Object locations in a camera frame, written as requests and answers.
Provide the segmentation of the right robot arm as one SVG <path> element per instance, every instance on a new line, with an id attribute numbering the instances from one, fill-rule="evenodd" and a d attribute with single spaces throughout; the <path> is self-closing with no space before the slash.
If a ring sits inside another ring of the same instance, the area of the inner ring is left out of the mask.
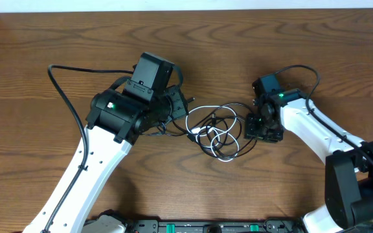
<path id="1" fill-rule="evenodd" d="M 245 136 L 277 143 L 298 136 L 325 165 L 325 204 L 302 218 L 306 232 L 373 232 L 373 141 L 350 134 L 299 89 L 283 89 L 274 74 L 252 84 L 258 108 Z"/>

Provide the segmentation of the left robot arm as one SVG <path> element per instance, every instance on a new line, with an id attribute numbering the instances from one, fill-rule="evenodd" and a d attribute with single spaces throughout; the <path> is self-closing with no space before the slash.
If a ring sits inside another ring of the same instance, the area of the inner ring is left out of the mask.
<path id="1" fill-rule="evenodd" d="M 106 181 L 129 153 L 138 137 L 151 128 L 161 128 L 187 116 L 188 103 L 181 84 L 169 86 L 181 69 L 174 63 L 145 52 L 130 71 L 105 91 L 96 94 L 83 125 L 75 108 L 52 74 L 49 78 L 71 110 L 81 134 L 76 152 L 40 213 L 25 232 L 125 232 L 127 224 L 113 214 L 101 214 L 96 220 L 88 215 Z"/>

